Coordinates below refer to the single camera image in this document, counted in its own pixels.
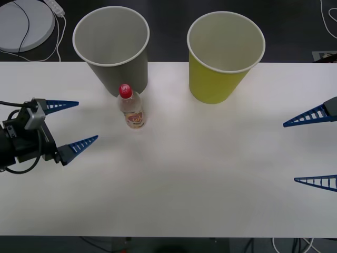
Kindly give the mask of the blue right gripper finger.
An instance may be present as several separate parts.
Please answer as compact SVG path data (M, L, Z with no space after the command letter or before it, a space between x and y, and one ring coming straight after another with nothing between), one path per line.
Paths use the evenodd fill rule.
M335 175L328 175L328 176L314 176L314 177L297 177L294 178L295 182L324 189L328 191L337 191L337 176Z
M306 112L283 123L283 127L294 127L305 124L315 124L336 121L336 97L333 97L323 104L316 106Z

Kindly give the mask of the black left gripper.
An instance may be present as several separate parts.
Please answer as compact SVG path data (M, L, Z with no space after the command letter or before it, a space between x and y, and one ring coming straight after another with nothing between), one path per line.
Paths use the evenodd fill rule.
M49 115L78 105L77 101L46 100L43 111ZM15 156L20 163L37 158L39 154L45 161L49 161L55 158L56 153L56 163L60 162L62 166L66 166L98 139L98 135L95 135L57 148L46 123L43 123L38 130L41 136L40 143L36 130L25 130L23 127L14 126L16 136L13 137L13 145Z

